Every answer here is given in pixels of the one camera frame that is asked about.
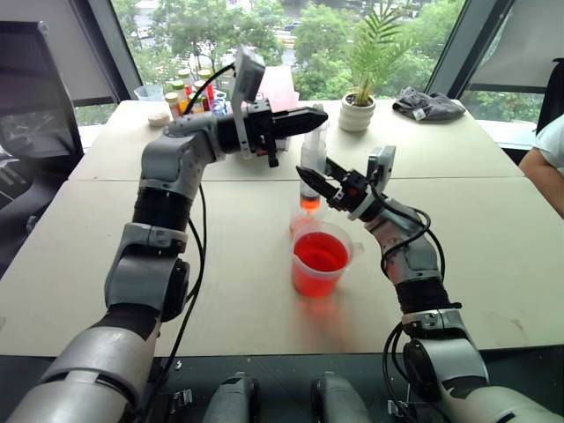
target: person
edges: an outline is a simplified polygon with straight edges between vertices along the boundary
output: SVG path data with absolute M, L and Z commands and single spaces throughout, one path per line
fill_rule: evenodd
M 538 133 L 519 168 L 564 219 L 564 115 Z

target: small cup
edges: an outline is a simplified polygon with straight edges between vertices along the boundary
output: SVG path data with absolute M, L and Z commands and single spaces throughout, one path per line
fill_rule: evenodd
M 292 283 L 308 297 L 324 297 L 335 289 L 353 257 L 363 250 L 338 226 L 308 223 L 296 232 L 292 244 Z
M 140 101 L 164 101 L 165 95 L 160 85 L 141 85 L 133 90 Z

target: tree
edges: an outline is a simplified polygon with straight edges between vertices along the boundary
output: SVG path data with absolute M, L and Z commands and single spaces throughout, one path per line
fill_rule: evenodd
M 133 52 L 139 76 L 144 84 L 166 85 L 177 79 L 186 63 L 166 49 L 142 48 Z
M 331 61 L 342 59 L 349 49 L 352 26 L 348 12 L 310 4 L 301 15 L 301 24 L 293 30 L 297 63 L 303 66 L 314 53 L 321 52 Z
M 141 40 L 139 40 L 135 21 L 135 17 L 139 13 L 136 4 L 137 0 L 112 0 L 115 15 L 120 22 L 125 40 L 132 49 L 141 48 Z
M 344 9 L 348 5 L 347 0 L 313 0 L 318 6 L 324 5 L 331 9 Z
M 266 65 L 280 64 L 284 46 L 272 30 L 282 25 L 283 9 L 278 0 L 254 0 L 241 17 L 239 43 L 256 47 Z
M 412 48 L 398 60 L 386 83 L 377 88 L 378 95 L 396 97 L 407 86 L 425 90 L 463 4 L 463 0 L 425 4 L 416 19 L 404 24 L 404 37 L 413 42 Z
M 537 122 L 543 95 L 465 91 L 461 101 L 476 119 Z
M 152 15 L 157 47 L 174 56 L 207 56 L 215 70 L 239 38 L 235 23 L 241 14 L 238 8 L 228 9 L 226 0 L 162 0 Z
M 425 4 L 419 16 L 405 25 L 405 36 L 415 41 L 413 51 L 438 60 L 463 5 L 464 0 Z
M 116 104 L 98 104 L 95 106 L 86 106 L 83 108 L 75 108 L 75 116 L 78 126 L 86 125 L 102 125 L 106 123 L 109 117 L 114 113 Z
M 424 91 L 427 81 L 433 73 L 436 61 L 425 55 L 416 54 L 412 49 L 407 50 L 397 60 L 397 68 L 388 79 L 375 89 L 379 97 L 396 97 L 407 86 L 418 91 Z
M 301 100 L 336 100 L 351 87 L 352 75 L 342 60 L 331 60 L 326 51 L 314 53 L 305 70 L 295 73 Z
M 282 22 L 278 0 L 254 0 L 250 11 L 226 7 L 226 0 L 163 0 L 153 13 L 159 48 L 173 56 L 207 56 L 215 70 L 220 58 L 241 43 L 256 47 L 268 63 L 279 63 L 282 46 L 273 26 Z

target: bottle with red liquid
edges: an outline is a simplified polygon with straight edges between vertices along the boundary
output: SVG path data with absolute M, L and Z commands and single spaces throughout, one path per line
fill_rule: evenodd
M 315 104 L 314 108 L 323 111 L 323 105 Z M 302 167 L 308 167 L 315 170 L 319 174 L 325 173 L 325 160 L 327 160 L 327 145 L 325 143 L 325 136 L 329 122 L 325 122 L 319 128 L 312 130 L 305 135 L 303 144 L 301 146 L 301 160 Z M 321 203 L 319 194 L 311 189 L 304 181 L 300 182 L 300 206 L 309 214 L 314 213 Z

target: person's arm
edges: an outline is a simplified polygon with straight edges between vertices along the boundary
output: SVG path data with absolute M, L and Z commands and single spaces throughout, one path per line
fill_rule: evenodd
M 519 167 L 564 219 L 564 176 L 534 147 L 523 157 Z

